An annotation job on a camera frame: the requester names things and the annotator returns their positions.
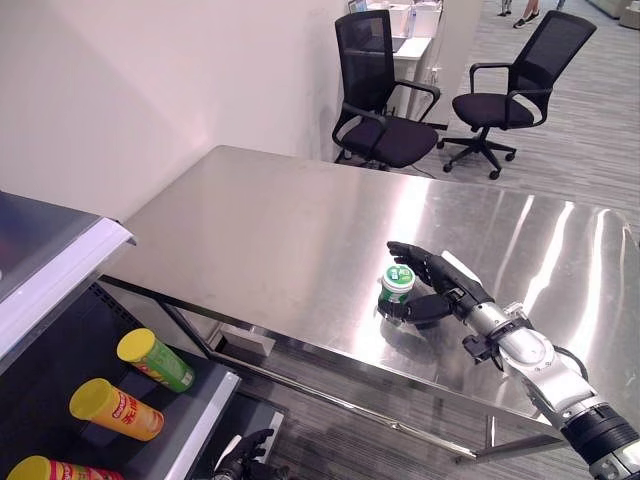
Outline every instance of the office chair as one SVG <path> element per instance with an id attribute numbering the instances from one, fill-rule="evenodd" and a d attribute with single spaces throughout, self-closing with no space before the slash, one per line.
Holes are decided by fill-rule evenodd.
<path id="1" fill-rule="evenodd" d="M 491 128 L 502 130 L 537 127 L 547 119 L 549 98 L 553 84 L 595 32 L 592 23 L 559 11 L 550 11 L 524 46 L 513 63 L 476 63 L 469 69 L 471 93 L 453 99 L 456 115 L 471 126 L 472 132 L 482 129 L 473 138 L 443 138 L 437 147 L 445 143 L 464 145 L 467 148 L 455 155 L 442 168 L 450 172 L 453 163 L 470 153 L 482 153 L 496 168 L 489 174 L 492 180 L 500 176 L 500 163 L 492 150 L 508 152 L 505 160 L 515 158 L 516 149 L 487 140 Z M 509 72 L 507 93 L 475 93 L 474 74 L 481 68 L 506 68 Z M 534 120 L 534 114 L 514 97 L 522 95 L 539 110 L 542 117 Z"/>
<path id="2" fill-rule="evenodd" d="M 417 162 L 438 141 L 435 130 L 421 122 L 438 101 L 440 90 L 395 79 L 388 10 L 352 13 L 336 20 L 335 27 L 344 86 L 342 110 L 331 135 L 342 149 L 335 162 L 340 162 L 345 150 L 364 159 L 359 166 L 373 164 L 382 170 Z M 387 114 L 387 101 L 399 85 L 431 94 L 431 104 L 419 121 Z M 345 127 L 357 117 L 360 121 L 355 126 Z M 348 131 L 339 138 L 343 127 Z"/>

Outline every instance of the desk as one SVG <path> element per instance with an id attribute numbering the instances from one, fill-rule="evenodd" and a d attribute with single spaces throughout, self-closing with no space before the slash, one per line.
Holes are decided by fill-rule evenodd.
<path id="1" fill-rule="evenodd" d="M 402 47 L 393 54 L 396 78 L 418 82 L 416 77 L 420 59 L 429 48 L 431 38 L 411 37 L 402 44 Z M 398 87 L 389 101 L 396 107 L 396 114 L 406 116 L 410 110 L 411 89 Z"/>
<path id="2" fill-rule="evenodd" d="M 518 382 L 491 362 L 474 366 L 460 322 L 422 336 L 375 315 L 388 240 L 446 248 L 498 304 L 524 301 L 533 324 L 580 357 L 592 385 L 640 425 L 640 252 L 609 209 L 218 147 L 125 226 L 139 244 L 107 270 L 115 285 L 559 435 Z"/>

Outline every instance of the green cup lid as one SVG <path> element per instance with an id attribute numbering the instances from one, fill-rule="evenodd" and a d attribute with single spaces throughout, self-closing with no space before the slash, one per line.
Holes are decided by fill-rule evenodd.
<path id="1" fill-rule="evenodd" d="M 406 265 L 392 265 L 384 272 L 383 282 L 393 290 L 409 291 L 415 282 L 415 274 Z"/>

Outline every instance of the cup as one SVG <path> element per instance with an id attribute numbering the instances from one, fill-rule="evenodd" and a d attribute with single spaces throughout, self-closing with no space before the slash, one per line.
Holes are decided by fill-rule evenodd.
<path id="1" fill-rule="evenodd" d="M 118 343 L 116 353 L 121 360 L 177 393 L 184 392 L 195 379 L 193 369 L 148 328 L 127 333 Z"/>
<path id="2" fill-rule="evenodd" d="M 114 387 L 104 378 L 83 383 L 69 402 L 71 415 L 144 442 L 164 425 L 162 413 Z"/>
<path id="3" fill-rule="evenodd" d="M 392 303 L 402 303 L 413 288 L 416 276 L 406 265 L 392 265 L 382 275 L 380 299 Z"/>
<path id="4" fill-rule="evenodd" d="M 34 455 L 22 460 L 9 472 L 7 480 L 124 480 L 116 472 L 101 468 L 81 467 Z"/>

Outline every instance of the white wall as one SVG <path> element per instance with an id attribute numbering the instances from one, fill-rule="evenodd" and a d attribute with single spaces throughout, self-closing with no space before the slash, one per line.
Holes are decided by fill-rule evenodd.
<path id="1" fill-rule="evenodd" d="M 428 67 L 437 65 L 441 68 L 438 87 L 442 96 L 429 112 L 429 122 L 449 124 L 453 112 L 451 101 L 458 93 L 460 82 L 468 82 L 465 67 L 473 48 L 482 5 L 480 1 L 444 0 L 438 33 L 425 62 Z"/>
<path id="2" fill-rule="evenodd" d="M 346 1 L 245 4 L 0 0 L 0 189 L 125 219 L 218 144 L 331 160 Z M 438 123 L 475 10 L 447 0 Z"/>

